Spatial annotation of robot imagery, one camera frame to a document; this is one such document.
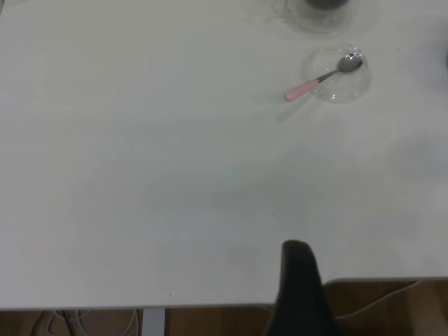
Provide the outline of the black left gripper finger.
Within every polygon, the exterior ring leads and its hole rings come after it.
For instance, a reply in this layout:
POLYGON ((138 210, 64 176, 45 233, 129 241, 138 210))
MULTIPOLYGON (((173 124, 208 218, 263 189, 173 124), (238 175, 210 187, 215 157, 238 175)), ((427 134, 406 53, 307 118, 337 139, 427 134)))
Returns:
POLYGON ((266 335, 340 335, 311 247, 282 245, 279 293, 266 335))

